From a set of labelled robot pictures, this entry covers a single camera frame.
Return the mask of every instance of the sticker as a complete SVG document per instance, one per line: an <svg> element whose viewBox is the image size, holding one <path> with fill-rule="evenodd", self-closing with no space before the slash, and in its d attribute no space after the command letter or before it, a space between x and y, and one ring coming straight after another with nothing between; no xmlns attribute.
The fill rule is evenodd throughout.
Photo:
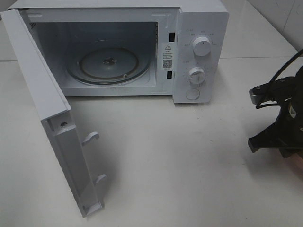
<svg viewBox="0 0 303 227"><path fill-rule="evenodd" d="M174 43L162 43L162 69L172 70L174 64Z"/></svg>

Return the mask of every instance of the open door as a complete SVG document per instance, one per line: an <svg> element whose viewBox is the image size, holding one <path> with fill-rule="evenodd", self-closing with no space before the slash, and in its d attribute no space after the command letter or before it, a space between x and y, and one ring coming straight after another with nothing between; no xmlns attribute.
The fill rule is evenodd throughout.
<svg viewBox="0 0 303 227"><path fill-rule="evenodd" d="M80 141L70 113L71 107L19 11L9 10L2 12L1 16L41 123L81 214L85 217L102 207L95 184L106 176L91 179L82 151L82 146L92 138L98 138L98 133L93 132L84 141Z"/></svg>

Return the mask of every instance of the white knob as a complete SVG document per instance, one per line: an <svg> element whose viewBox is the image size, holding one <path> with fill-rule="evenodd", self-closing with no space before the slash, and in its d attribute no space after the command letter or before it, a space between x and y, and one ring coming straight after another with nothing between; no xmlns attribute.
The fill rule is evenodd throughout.
<svg viewBox="0 0 303 227"><path fill-rule="evenodd" d="M201 84L205 80L205 73L203 68L194 67L188 72L189 82L192 84Z"/></svg>
<svg viewBox="0 0 303 227"><path fill-rule="evenodd" d="M200 36L193 41L195 55L202 57L210 52L212 41L206 36Z"/></svg>

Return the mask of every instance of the black cable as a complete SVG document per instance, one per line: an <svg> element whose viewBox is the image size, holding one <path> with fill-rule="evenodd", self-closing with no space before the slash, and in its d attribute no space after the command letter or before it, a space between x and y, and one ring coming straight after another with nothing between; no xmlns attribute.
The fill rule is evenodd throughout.
<svg viewBox="0 0 303 227"><path fill-rule="evenodd" d="M272 86L272 84L274 83L274 81L277 79L277 77L291 64L294 62L294 60L296 60L298 57L300 57L303 54L303 49L300 50L297 54L295 54L291 59L288 60L288 62L286 62L280 69L278 72L276 72L276 74L272 77L272 79L269 81L268 86L266 88L266 91L264 93L264 95L262 96L262 98L260 99L260 101L258 102L258 104L256 105L257 109L261 109L263 107L267 107L267 106L275 106L278 105L278 103L270 103L270 104L264 104L261 105L261 103L264 101L264 99L266 98L266 96L268 95L268 92L270 90L270 87Z"/></svg>

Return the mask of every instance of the microwave oven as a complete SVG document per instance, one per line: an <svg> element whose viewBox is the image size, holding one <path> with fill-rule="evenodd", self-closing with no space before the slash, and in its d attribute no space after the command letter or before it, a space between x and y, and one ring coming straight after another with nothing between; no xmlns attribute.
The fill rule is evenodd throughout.
<svg viewBox="0 0 303 227"><path fill-rule="evenodd" d="M1 13L83 217L103 207L66 96L211 98L228 12L219 0L17 0Z"/></svg>

